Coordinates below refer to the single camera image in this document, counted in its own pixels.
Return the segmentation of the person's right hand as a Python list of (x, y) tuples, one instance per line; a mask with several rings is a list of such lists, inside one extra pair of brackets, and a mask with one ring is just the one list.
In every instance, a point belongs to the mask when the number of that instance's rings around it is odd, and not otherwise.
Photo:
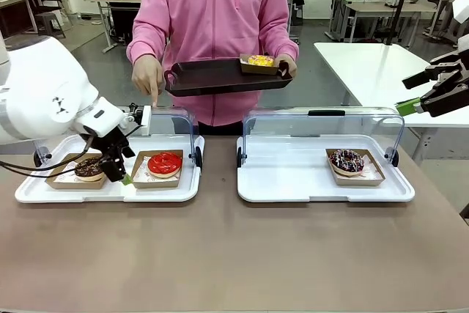
[(160, 95), (160, 86), (163, 84), (163, 68), (153, 56), (145, 54), (133, 63), (131, 80), (136, 88), (152, 99), (152, 106), (156, 107)]

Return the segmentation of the person's left hand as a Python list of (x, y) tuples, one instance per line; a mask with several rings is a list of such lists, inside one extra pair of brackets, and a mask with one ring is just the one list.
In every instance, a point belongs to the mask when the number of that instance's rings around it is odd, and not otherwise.
[(283, 78), (294, 78), (297, 75), (296, 62), (289, 54), (279, 54), (274, 59), (274, 65), (277, 67), (277, 74)]

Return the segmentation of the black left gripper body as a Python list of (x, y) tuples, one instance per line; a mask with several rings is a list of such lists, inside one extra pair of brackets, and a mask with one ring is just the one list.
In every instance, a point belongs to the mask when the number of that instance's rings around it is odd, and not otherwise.
[(81, 138), (88, 147), (101, 152), (100, 162), (129, 157), (129, 143), (120, 127), (113, 128), (104, 137), (82, 133)]

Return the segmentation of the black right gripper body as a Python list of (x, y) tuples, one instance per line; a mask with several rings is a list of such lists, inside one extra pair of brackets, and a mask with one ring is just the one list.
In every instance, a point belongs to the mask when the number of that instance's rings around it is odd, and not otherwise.
[(457, 69), (437, 75), (432, 89), (421, 97), (422, 110), (439, 117), (468, 106), (468, 70)]

